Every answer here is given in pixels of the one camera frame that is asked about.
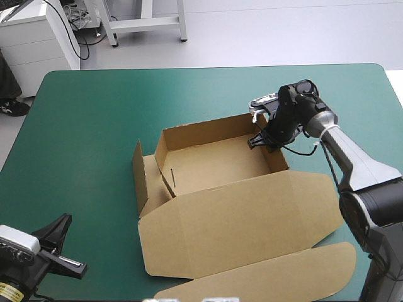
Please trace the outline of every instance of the green table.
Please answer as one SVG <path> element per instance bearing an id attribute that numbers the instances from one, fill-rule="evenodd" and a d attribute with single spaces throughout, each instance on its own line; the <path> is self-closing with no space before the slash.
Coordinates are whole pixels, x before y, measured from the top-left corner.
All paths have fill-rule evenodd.
<path id="1" fill-rule="evenodd" d="M 403 171 L 403 111 L 378 65 L 50 73 L 0 173 L 0 221 L 31 232 L 71 213 L 64 255 L 89 270 L 82 281 L 48 275 L 39 292 L 128 300 L 183 282 L 144 271 L 131 167 L 136 141 L 151 154 L 165 127 L 245 113 L 249 100 L 305 78 L 358 145 Z M 312 144 L 298 138 L 292 147 Z M 285 153 L 291 169 L 330 175 L 320 150 L 309 158 Z M 355 244 L 343 226 L 321 244 L 345 240 Z M 357 300 L 369 260 L 355 246 L 356 272 L 328 300 Z"/>

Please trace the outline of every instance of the cardboard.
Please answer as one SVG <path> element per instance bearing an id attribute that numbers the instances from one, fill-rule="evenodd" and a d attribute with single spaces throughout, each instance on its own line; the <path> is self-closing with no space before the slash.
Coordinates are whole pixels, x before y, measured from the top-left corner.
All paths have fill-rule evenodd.
<path id="1" fill-rule="evenodd" d="M 287 170 L 280 150 L 249 149 L 247 139 L 258 131 L 250 114 L 163 130 L 155 157 L 171 196 Z"/>
<path id="2" fill-rule="evenodd" d="M 137 142 L 133 155 L 133 173 L 137 211 L 140 217 L 171 199 L 171 195 L 162 181 L 154 155 L 143 157 L 140 141 Z"/>
<path id="3" fill-rule="evenodd" d="M 260 116 L 260 128 L 266 123 Z M 157 297 L 312 301 L 350 279 L 354 248 L 311 249 L 343 222 L 332 180 L 288 171 L 280 150 L 250 150 L 258 131 L 246 114 L 165 129 L 154 155 L 143 156 L 138 142 L 145 269 L 196 279 Z"/>
<path id="4" fill-rule="evenodd" d="M 150 275 L 197 279 L 309 249 L 342 222 L 330 177 L 282 171 L 177 196 L 139 233 Z"/>
<path id="5" fill-rule="evenodd" d="M 316 301 L 340 291 L 351 279 L 355 262 L 355 248 L 344 242 L 190 281 L 161 291 L 155 298 L 178 298 L 181 302 L 234 296 L 245 302 Z"/>

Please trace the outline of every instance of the white drawer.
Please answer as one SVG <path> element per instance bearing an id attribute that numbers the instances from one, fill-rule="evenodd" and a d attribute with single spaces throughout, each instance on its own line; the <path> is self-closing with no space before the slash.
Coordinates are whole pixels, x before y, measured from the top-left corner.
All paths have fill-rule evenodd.
<path id="1" fill-rule="evenodd" d="M 64 57 L 57 40 L 3 47 L 1 52 L 10 66 Z"/>
<path id="2" fill-rule="evenodd" d="M 0 27 L 0 48 L 56 39 L 47 20 Z"/>
<path id="3" fill-rule="evenodd" d="M 65 58 L 52 59 L 10 67 L 23 91 L 22 97 L 37 94 L 45 75 L 54 70 L 70 70 Z"/>

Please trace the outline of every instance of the shoe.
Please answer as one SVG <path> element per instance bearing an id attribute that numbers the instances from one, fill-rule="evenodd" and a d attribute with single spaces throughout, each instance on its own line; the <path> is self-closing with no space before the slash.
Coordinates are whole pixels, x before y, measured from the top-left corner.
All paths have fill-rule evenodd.
<path id="1" fill-rule="evenodd" d="M 15 99 L 6 99 L 4 104 L 0 105 L 0 112 L 3 112 L 10 116 L 23 116 L 31 109 L 29 105 L 18 102 Z"/>

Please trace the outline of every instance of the white floor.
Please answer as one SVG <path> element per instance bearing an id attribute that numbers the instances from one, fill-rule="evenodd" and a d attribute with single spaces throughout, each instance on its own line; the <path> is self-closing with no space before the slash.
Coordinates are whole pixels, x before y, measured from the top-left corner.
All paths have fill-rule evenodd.
<path id="1" fill-rule="evenodd" d="M 128 19 L 138 1 L 107 0 Z M 403 104 L 403 0 L 184 0 L 189 40 L 179 31 L 128 33 L 119 47 L 90 47 L 82 69 L 377 63 Z M 176 0 L 154 0 L 156 16 Z M 92 31 L 84 33 L 91 42 Z M 0 115 L 0 169 L 24 118 Z"/>

